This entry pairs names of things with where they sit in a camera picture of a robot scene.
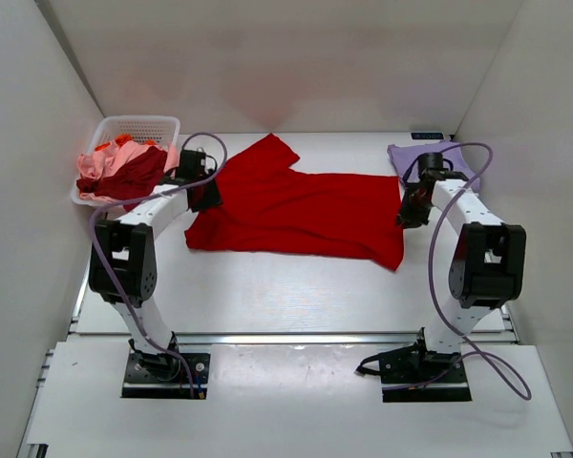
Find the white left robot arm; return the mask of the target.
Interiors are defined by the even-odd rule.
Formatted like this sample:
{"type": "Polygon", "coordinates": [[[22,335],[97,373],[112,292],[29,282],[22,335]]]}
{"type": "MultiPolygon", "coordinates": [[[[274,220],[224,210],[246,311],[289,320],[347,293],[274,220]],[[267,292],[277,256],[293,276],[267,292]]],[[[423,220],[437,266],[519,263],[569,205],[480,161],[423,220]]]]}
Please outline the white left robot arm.
{"type": "Polygon", "coordinates": [[[125,215],[95,223],[89,287],[123,319],[132,349],[147,357],[147,367],[161,380],[180,371],[174,332],[154,299],[158,285],[155,240],[171,222],[189,211],[222,203],[211,177],[217,160],[202,148],[182,149],[180,164],[159,181],[150,198],[125,215]]]}

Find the aluminium table rail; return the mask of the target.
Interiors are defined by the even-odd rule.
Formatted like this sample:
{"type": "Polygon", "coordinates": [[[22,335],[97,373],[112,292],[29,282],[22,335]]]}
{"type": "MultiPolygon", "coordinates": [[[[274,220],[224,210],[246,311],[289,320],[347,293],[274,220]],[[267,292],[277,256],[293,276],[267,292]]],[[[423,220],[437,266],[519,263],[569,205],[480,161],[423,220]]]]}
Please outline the aluminium table rail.
{"type": "Polygon", "coordinates": [[[413,332],[177,333],[181,344],[407,344],[413,332]]]}

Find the orange t shirt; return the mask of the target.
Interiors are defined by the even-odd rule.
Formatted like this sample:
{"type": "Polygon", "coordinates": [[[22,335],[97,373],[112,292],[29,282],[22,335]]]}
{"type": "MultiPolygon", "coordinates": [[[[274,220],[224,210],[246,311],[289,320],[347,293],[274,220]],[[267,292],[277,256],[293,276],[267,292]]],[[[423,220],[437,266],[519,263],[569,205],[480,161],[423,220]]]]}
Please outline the orange t shirt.
{"type": "MultiPolygon", "coordinates": [[[[131,135],[119,135],[115,138],[113,138],[111,141],[103,143],[103,144],[99,144],[95,147],[94,151],[98,152],[98,151],[102,151],[105,150],[106,148],[109,148],[111,146],[117,146],[117,147],[122,147],[124,144],[130,142],[130,141],[134,141],[133,137],[131,135]]],[[[148,146],[157,146],[157,143],[153,140],[153,139],[147,139],[142,143],[139,143],[142,145],[148,145],[148,146]]]]}

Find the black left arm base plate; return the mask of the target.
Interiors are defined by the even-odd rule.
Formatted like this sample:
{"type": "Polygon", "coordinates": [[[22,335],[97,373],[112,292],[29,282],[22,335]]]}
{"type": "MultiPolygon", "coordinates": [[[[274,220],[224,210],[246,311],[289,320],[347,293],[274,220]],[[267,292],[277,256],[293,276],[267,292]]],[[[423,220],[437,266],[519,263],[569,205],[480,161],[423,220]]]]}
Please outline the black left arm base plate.
{"type": "Polygon", "coordinates": [[[181,361],[171,368],[164,364],[146,363],[138,353],[131,352],[121,388],[125,399],[205,400],[210,375],[210,353],[181,353],[187,361],[188,377],[181,361]]]}

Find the pink t shirt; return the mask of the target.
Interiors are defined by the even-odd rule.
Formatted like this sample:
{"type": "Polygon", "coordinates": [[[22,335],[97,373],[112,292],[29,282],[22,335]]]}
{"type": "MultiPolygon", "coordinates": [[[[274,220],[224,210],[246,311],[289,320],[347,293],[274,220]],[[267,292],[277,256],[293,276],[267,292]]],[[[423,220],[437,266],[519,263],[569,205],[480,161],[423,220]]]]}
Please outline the pink t shirt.
{"type": "MultiPolygon", "coordinates": [[[[90,155],[81,155],[77,160],[79,178],[91,177],[94,179],[112,176],[121,166],[128,161],[145,153],[150,147],[130,141],[122,147],[111,146],[105,150],[95,152],[90,155]]],[[[160,145],[154,146],[168,153],[168,159],[164,168],[164,174],[175,169],[179,165],[179,153],[174,145],[162,148],[160,145]]]]}

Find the dark blue label sticker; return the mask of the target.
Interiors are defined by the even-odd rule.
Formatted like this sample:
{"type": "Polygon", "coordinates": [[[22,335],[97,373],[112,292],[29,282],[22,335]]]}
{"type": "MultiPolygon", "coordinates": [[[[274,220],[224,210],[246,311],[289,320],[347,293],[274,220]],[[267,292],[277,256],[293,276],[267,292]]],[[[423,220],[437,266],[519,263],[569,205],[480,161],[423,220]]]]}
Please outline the dark blue label sticker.
{"type": "Polygon", "coordinates": [[[411,132],[412,140],[416,141],[441,141],[445,139],[442,132],[411,132]]]}

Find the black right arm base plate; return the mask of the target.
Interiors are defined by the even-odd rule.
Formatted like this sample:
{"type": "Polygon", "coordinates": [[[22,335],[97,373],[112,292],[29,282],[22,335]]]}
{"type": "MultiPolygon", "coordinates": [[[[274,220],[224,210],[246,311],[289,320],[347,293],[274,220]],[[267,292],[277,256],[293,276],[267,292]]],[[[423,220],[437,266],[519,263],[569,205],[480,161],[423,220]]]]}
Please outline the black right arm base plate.
{"type": "Polygon", "coordinates": [[[421,350],[402,348],[377,353],[356,367],[359,376],[378,377],[382,402],[464,403],[473,400],[463,363],[430,362],[421,350]]]}

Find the folded purple t shirt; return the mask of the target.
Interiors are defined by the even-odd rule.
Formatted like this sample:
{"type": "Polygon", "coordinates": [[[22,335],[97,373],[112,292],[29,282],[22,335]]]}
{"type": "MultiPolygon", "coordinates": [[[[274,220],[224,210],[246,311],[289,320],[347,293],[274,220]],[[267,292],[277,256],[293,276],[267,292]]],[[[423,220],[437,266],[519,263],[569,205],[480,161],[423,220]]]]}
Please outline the folded purple t shirt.
{"type": "Polygon", "coordinates": [[[393,144],[387,147],[387,152],[403,192],[408,184],[419,181],[418,158],[425,154],[441,152],[443,155],[443,168],[447,169],[447,172],[432,172],[431,178],[436,178],[437,182],[451,179],[464,185],[475,174],[466,163],[462,149],[456,142],[442,141],[407,147],[393,144]]]}

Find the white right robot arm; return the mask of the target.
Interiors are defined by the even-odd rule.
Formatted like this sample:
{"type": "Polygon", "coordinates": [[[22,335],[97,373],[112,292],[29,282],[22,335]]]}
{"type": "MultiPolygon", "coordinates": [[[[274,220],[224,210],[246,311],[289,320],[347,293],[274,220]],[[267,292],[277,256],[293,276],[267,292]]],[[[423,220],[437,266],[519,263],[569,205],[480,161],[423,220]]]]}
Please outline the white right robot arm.
{"type": "Polygon", "coordinates": [[[396,224],[402,229],[426,225],[431,210],[438,209],[428,260],[434,259],[441,223],[457,232],[447,274],[449,300],[435,308],[439,322],[420,331],[424,349],[409,359],[410,373],[427,383],[442,372],[443,360],[460,352],[481,319],[520,295],[526,232],[494,215],[443,154],[423,154],[413,167],[418,181],[404,182],[396,224]]]}

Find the white plastic laundry basket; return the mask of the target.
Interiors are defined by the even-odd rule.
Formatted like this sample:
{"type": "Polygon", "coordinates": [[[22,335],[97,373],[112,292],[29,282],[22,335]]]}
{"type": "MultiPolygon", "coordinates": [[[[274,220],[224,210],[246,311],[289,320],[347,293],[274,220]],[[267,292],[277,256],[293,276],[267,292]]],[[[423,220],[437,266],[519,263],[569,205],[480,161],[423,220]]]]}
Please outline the white plastic laundry basket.
{"type": "Polygon", "coordinates": [[[77,158],[72,201],[99,207],[151,195],[163,174],[179,163],[179,132],[180,121],[173,116],[104,118],[77,158]]]}

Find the dark red t shirt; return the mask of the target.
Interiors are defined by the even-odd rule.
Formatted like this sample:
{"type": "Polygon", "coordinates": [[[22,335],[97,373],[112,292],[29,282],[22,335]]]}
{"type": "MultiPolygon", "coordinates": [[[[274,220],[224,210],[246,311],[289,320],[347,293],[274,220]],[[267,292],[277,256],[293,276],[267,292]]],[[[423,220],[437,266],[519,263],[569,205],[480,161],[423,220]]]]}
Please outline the dark red t shirt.
{"type": "Polygon", "coordinates": [[[164,176],[168,153],[154,146],[128,161],[112,176],[81,177],[76,188],[82,200],[104,205],[150,196],[164,176]]]}

